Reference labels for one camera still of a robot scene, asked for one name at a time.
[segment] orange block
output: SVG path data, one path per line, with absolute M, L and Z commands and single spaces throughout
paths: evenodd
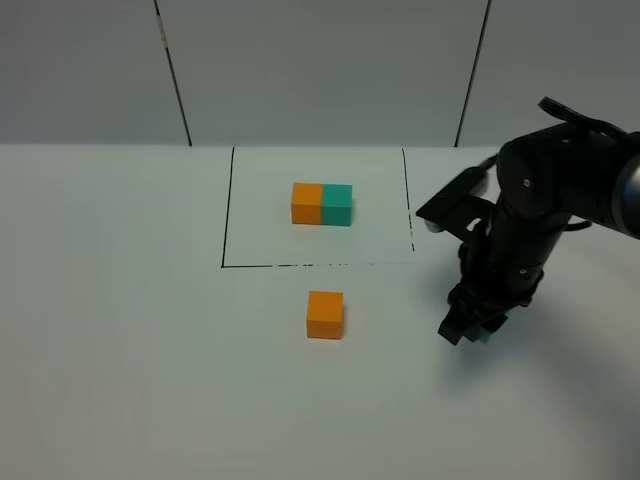
M 342 301 L 339 292 L 309 292 L 307 337 L 342 338 Z
M 291 195 L 291 221 L 322 225 L 322 184 L 294 183 Z

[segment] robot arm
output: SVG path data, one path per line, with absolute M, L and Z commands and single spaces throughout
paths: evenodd
M 439 329 L 454 345 L 494 333 L 509 310 L 531 302 L 563 232 L 593 222 L 640 238 L 640 133 L 548 98 L 540 107 L 565 122 L 505 144 L 417 212 L 431 231 L 463 242 L 462 279 L 449 293 L 451 309 Z M 495 205 L 476 196 L 494 165 L 501 188 Z M 570 225 L 574 215 L 586 221 Z

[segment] white table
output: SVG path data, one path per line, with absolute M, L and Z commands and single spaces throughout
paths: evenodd
M 292 152 L 265 162 L 367 170 L 357 149 Z M 407 149 L 411 211 L 490 153 Z M 458 243 L 415 216 L 411 235 L 404 186 L 379 185 L 407 215 L 390 257 L 221 268 L 230 163 L 230 148 L 0 147 L 1 478 L 638 478 L 640 245 L 567 233 L 533 304 L 454 348 L 437 327 Z M 254 200 L 231 198 L 235 261 L 243 230 L 266 261 L 282 252 L 263 239 L 305 241 L 275 207 L 251 231 L 234 215 Z M 354 235 L 374 228 L 358 211 Z M 345 293 L 343 340 L 306 338 L 314 289 Z

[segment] gray wall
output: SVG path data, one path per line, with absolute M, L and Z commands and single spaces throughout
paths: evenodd
M 2 143 L 187 143 L 152 0 L 5 1 L 0 65 Z
M 498 144 L 556 123 L 550 96 L 640 130 L 640 3 L 494 0 L 462 145 Z
M 159 5 L 194 145 L 453 145 L 486 3 Z

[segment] teal block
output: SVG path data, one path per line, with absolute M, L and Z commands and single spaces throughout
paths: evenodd
M 348 227 L 351 225 L 353 187 L 324 184 L 322 186 L 322 224 Z

